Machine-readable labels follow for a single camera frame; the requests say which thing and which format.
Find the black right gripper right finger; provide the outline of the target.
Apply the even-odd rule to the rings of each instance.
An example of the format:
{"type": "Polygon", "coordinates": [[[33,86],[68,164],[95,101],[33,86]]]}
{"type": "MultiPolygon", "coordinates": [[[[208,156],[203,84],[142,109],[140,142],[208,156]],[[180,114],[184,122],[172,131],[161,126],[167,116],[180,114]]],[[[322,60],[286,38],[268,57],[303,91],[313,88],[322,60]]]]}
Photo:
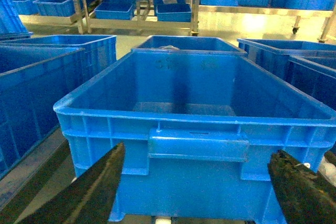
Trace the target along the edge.
{"type": "Polygon", "coordinates": [[[267,164],[286,223],[335,223],[335,186],[284,150],[267,164]]]}

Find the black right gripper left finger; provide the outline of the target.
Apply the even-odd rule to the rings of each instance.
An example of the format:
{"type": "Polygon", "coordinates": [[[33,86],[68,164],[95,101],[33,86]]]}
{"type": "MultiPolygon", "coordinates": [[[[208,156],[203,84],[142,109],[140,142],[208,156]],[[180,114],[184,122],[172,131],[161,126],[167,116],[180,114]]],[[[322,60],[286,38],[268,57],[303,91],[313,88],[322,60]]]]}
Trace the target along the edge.
{"type": "Polygon", "coordinates": [[[125,158],[118,143],[88,170],[19,223],[107,223],[125,158]]]}

